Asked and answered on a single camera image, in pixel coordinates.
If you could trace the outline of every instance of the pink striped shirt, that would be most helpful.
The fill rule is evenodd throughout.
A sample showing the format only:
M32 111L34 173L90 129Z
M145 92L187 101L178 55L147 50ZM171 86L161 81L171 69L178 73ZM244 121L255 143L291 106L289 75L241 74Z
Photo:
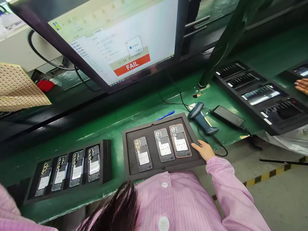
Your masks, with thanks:
M231 164L213 157L206 170L212 175L222 218L213 199L191 171L161 173L136 186L140 211L137 230L270 230ZM20 215L0 185L1 231L56 231Z

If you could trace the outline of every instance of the person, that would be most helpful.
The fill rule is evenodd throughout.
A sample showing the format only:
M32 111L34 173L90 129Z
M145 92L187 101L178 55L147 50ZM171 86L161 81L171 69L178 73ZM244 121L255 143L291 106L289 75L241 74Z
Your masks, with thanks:
M300 80L296 80L294 84L295 84L295 89L301 91L302 93L308 96L308 79L303 78Z
M246 187L234 175L232 165L215 156L210 145L192 143L207 162L223 218L212 197L190 171L164 172L134 186L123 183L105 198L77 231L104 230L270 230ZM20 216L14 201L0 200L0 230L55 231Z

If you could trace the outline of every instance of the polka dot paper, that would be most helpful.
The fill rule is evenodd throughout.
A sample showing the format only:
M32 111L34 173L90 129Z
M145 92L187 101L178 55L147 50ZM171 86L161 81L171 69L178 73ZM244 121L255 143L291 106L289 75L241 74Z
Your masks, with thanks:
M49 99L21 66L0 63L0 111L18 111L49 104Z

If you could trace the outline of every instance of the white button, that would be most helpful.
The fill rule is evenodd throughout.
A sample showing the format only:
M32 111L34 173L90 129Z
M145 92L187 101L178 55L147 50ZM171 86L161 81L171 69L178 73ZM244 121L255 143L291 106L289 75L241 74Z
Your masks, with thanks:
M158 220L158 229L159 231L168 231L169 230L169 226L170 226L170 223L169 223L169 220L167 217L161 217L159 220Z
M168 187L168 183L164 182L164 183L161 184L161 186L166 188L166 187Z

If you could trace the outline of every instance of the dark hair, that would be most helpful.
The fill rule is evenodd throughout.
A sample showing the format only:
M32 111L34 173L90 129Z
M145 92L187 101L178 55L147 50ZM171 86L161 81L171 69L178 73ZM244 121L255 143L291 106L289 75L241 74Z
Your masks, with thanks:
M124 182L114 195L100 203L77 231L135 230L139 207L134 183Z

